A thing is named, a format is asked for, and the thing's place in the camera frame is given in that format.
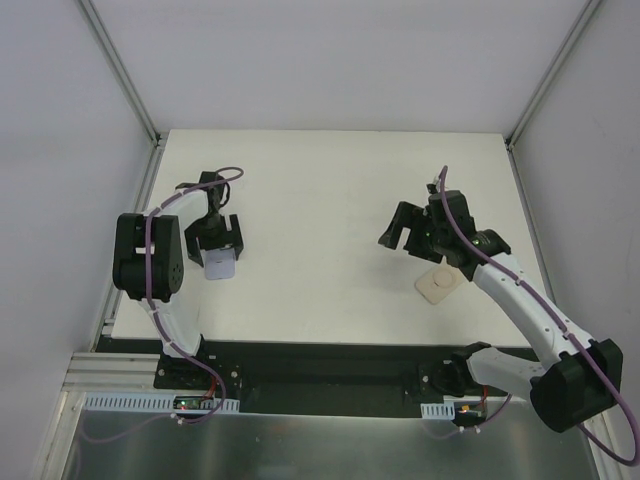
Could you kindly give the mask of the lavender phone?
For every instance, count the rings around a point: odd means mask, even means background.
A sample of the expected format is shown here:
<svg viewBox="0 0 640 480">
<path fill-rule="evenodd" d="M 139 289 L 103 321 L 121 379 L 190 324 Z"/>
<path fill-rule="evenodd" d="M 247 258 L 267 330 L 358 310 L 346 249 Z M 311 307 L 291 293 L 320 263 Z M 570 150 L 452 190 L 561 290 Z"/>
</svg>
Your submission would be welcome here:
<svg viewBox="0 0 640 480">
<path fill-rule="evenodd" d="M 227 280 L 235 276 L 236 254 L 232 248 L 205 252 L 204 275 L 209 281 Z"/>
</svg>

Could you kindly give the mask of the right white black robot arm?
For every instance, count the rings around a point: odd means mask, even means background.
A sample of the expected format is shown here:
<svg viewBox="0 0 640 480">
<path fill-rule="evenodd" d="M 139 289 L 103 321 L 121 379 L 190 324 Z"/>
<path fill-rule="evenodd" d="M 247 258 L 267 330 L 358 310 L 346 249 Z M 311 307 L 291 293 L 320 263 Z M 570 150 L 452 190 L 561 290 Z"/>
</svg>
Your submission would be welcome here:
<svg viewBox="0 0 640 480">
<path fill-rule="evenodd" d="M 528 400 L 542 422 L 561 433 L 620 404 L 623 354 L 610 339 L 595 340 L 530 282 L 510 246 L 475 226 L 458 190 L 432 190 L 424 207 L 402 201 L 378 240 L 434 263 L 446 262 L 484 291 L 529 342 L 528 361 L 488 343 L 454 351 L 432 374 L 436 390 L 461 397 L 482 386 Z"/>
</svg>

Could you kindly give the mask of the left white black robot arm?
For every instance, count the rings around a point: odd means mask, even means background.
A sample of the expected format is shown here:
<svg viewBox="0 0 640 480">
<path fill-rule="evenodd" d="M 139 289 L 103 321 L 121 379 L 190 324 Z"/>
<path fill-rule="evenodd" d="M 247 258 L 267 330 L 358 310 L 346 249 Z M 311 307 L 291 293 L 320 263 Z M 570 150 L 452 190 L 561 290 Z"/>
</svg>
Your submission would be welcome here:
<svg viewBox="0 0 640 480">
<path fill-rule="evenodd" d="M 116 222 L 113 283 L 149 316 L 163 353 L 181 359 L 176 375 L 191 389 L 204 387 L 212 369 L 198 356 L 202 287 L 232 277 L 244 250 L 238 216 L 223 212 L 231 183 L 243 175 L 240 167 L 204 171 L 197 182 L 180 183 L 167 199 Z"/>
</svg>

